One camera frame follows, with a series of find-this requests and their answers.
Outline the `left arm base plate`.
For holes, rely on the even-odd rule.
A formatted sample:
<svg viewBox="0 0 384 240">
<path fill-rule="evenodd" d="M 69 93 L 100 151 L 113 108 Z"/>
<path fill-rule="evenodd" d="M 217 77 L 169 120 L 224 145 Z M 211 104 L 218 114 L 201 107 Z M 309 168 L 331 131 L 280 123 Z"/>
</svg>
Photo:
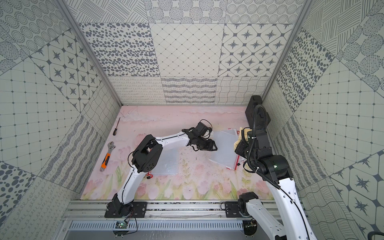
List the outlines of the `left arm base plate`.
<svg viewBox="0 0 384 240">
<path fill-rule="evenodd" d="M 104 217 L 107 219 L 111 218 L 122 218 L 122 217 L 135 217 L 144 218 L 147 210 L 147 202 L 130 202 L 123 204 L 119 201 L 118 195 L 115 194 L 112 201 L 107 204 L 107 210 Z"/>
</svg>

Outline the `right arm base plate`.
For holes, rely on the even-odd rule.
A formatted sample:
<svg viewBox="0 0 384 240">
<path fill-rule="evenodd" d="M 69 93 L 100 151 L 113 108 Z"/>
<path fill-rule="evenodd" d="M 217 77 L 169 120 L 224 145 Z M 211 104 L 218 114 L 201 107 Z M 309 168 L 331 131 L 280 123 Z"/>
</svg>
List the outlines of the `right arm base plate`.
<svg viewBox="0 0 384 240">
<path fill-rule="evenodd" d="M 224 202 L 223 211 L 226 212 L 227 218 L 252 218 L 246 207 L 246 204 L 250 200 L 257 200 L 258 203 L 263 207 L 263 202 L 259 199 L 259 197 L 254 192 L 247 192 L 241 194 L 237 201 L 226 201 Z"/>
</svg>

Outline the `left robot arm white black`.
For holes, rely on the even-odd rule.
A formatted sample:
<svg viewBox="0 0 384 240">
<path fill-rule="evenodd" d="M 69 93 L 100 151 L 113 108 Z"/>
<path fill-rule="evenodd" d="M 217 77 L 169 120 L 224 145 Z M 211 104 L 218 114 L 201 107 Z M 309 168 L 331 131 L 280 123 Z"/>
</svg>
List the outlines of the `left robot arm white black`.
<svg viewBox="0 0 384 240">
<path fill-rule="evenodd" d="M 105 218 L 120 218 L 131 213 L 132 202 L 142 179 L 156 167 L 164 150 L 191 146 L 196 152 L 216 151 L 218 147 L 210 139 L 212 130 L 211 127 L 199 123 L 195 128 L 183 129 L 171 136 L 145 136 L 132 153 L 130 172 L 121 189 L 108 203 Z"/>
</svg>

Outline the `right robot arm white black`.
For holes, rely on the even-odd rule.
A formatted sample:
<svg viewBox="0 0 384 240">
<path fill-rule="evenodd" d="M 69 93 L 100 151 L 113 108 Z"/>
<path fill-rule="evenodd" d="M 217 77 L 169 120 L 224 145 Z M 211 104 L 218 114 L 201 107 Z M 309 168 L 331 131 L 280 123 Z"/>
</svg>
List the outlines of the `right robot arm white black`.
<svg viewBox="0 0 384 240">
<path fill-rule="evenodd" d="M 245 166 L 267 183 L 281 217 L 279 222 L 254 192 L 241 194 L 240 214 L 253 218 L 270 240 L 315 240 L 316 236 L 301 206 L 293 172 L 286 158 L 273 155 L 265 130 L 253 129 L 242 136 L 248 141 Z"/>
</svg>

